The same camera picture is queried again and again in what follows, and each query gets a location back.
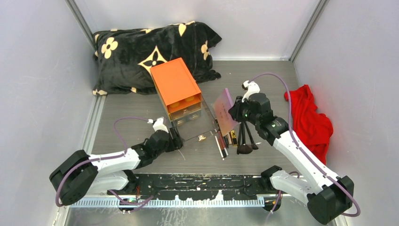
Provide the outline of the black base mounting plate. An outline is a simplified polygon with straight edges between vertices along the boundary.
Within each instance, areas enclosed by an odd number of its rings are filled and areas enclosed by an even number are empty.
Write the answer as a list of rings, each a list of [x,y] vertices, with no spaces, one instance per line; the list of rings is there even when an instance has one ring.
[[[127,187],[116,190],[122,195],[153,196],[155,200],[254,200],[260,195],[276,195],[277,190],[263,184],[259,175],[217,174],[135,174]]]

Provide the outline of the beige concealer tube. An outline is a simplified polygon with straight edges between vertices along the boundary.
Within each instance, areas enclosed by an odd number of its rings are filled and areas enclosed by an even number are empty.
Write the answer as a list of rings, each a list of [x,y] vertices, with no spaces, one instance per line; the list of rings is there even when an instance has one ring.
[[[231,140],[231,136],[230,133],[227,133],[227,135],[225,136],[225,140],[226,140],[226,146],[232,146],[232,140]]]

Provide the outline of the clear top drawer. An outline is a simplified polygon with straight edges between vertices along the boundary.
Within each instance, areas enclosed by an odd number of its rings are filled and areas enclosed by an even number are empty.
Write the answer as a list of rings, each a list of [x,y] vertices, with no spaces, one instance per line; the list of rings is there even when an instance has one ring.
[[[199,142],[216,134],[219,126],[203,96],[194,104],[170,114],[170,121],[186,143]]]

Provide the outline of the black floral blanket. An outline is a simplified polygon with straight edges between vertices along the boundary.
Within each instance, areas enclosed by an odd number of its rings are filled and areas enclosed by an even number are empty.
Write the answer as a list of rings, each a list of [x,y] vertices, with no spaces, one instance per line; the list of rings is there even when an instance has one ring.
[[[197,83],[221,78],[213,69],[210,49],[222,37],[203,22],[169,24],[160,28],[98,31],[93,34],[98,65],[94,96],[156,94],[151,68],[182,58]]]

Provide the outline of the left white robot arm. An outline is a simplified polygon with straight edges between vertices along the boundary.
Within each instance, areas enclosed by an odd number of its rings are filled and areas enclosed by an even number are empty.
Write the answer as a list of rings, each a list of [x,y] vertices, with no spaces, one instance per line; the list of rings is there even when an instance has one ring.
[[[110,154],[89,155],[77,150],[49,176],[56,190],[56,205],[68,206],[95,191],[123,191],[132,194],[137,181],[131,172],[143,168],[164,152],[183,147],[183,139],[177,129],[168,132],[159,129],[144,142],[125,151]]]

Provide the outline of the white makeup pencil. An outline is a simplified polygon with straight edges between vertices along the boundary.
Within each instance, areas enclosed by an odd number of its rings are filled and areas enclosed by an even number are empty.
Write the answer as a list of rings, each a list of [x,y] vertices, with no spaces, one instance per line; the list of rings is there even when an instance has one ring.
[[[224,161],[224,160],[225,160],[225,158],[224,158],[224,155],[223,155],[223,152],[222,152],[221,146],[220,146],[220,144],[219,144],[219,141],[218,141],[218,138],[217,138],[217,136],[216,136],[216,135],[215,135],[215,141],[216,141],[216,145],[217,145],[217,148],[218,148],[218,150],[219,150],[220,156],[221,156],[222,160]]]

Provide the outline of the red cloth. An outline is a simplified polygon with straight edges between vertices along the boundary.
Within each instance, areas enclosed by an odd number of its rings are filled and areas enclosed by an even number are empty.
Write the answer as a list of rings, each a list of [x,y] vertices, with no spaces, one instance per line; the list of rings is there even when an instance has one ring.
[[[305,84],[290,91],[293,130],[305,146],[323,163],[334,132],[331,120],[323,113],[317,112],[314,95]]]

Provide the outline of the orange drawer organizer box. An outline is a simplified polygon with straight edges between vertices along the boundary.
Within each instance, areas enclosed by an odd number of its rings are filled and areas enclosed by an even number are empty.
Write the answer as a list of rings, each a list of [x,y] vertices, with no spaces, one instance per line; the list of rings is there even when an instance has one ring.
[[[200,117],[202,93],[181,57],[156,65],[150,72],[173,124],[179,126]]]

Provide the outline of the large pink eyeshadow palette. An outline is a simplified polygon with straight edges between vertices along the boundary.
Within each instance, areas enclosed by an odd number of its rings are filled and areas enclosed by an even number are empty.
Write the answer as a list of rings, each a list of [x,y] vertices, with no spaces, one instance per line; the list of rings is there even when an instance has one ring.
[[[229,114],[229,110],[232,107],[233,101],[231,95],[229,93],[229,90],[225,88],[218,96],[216,101],[213,103],[213,109],[217,119],[217,123],[223,136],[227,135],[239,124]]]

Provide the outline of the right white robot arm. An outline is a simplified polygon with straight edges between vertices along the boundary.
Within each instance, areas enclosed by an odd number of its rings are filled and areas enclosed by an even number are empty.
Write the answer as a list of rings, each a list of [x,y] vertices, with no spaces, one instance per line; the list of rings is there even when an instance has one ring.
[[[281,167],[272,166],[261,173],[261,187],[266,193],[281,190],[295,197],[323,225],[352,207],[354,182],[348,176],[337,175],[316,158],[289,123],[273,114],[264,93],[236,97],[229,114],[237,122],[253,124],[258,135],[287,157],[304,177],[296,178]]]

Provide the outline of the gold lipstick tube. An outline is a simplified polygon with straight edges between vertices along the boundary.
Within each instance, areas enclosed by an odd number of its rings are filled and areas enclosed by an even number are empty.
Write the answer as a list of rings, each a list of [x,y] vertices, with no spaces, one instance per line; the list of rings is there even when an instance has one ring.
[[[238,146],[238,140],[237,140],[237,136],[234,130],[230,131],[230,137],[231,137],[231,144],[234,147]]]

